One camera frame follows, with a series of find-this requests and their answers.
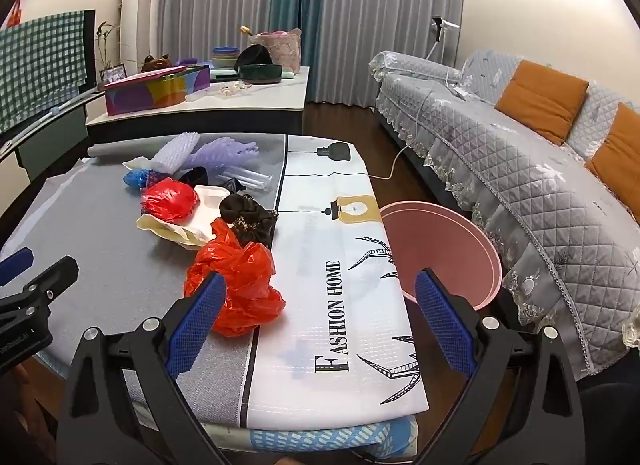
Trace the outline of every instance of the pink trash bin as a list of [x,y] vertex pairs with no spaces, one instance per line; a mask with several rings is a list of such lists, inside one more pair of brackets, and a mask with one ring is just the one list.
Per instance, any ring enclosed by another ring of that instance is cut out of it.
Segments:
[[477,226],[445,207],[401,201],[380,209],[404,295],[415,302],[415,276],[431,268],[447,290],[476,310],[502,282],[500,258]]

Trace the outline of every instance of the sofa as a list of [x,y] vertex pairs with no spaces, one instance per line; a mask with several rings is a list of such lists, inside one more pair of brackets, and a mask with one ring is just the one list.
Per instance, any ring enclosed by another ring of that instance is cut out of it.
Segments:
[[554,145],[494,108],[522,58],[478,50],[458,70],[385,51],[369,67],[379,114],[484,230],[518,321],[555,326],[578,380],[640,343],[640,226],[584,166],[618,103],[640,106],[591,81]]

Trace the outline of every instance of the green checkered cloth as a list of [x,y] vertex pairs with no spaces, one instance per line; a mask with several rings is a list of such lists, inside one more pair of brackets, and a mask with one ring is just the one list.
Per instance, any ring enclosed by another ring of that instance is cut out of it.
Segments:
[[0,31],[0,133],[78,95],[85,83],[84,12]]

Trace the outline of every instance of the dark wood floor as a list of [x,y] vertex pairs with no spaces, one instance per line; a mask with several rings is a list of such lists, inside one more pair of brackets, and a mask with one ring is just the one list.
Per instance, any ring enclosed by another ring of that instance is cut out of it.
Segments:
[[[389,138],[370,109],[308,104],[304,117],[304,134],[353,143],[364,158],[369,174],[385,177],[389,174],[393,159],[398,153],[398,146]],[[398,160],[391,180],[372,180],[372,183],[380,207],[404,200],[434,201],[433,195],[404,156]],[[458,397],[464,385],[464,377],[449,368],[417,305],[408,304],[408,313],[423,384],[430,403],[427,412],[417,415],[418,448],[422,448],[433,436]],[[26,363],[26,367],[38,392],[38,400],[57,417],[62,399],[62,380],[33,359]],[[513,376],[507,375],[476,450],[486,448],[495,442],[511,401],[513,381]],[[273,465],[282,455],[229,453],[228,456],[234,465]],[[348,451],[308,453],[297,458],[308,465],[363,463]]]

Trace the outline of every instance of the stacked bowl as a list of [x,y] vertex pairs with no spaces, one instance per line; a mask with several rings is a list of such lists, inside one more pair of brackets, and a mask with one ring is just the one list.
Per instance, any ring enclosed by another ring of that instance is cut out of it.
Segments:
[[219,46],[211,50],[211,63],[215,68],[233,69],[239,54],[235,46]]

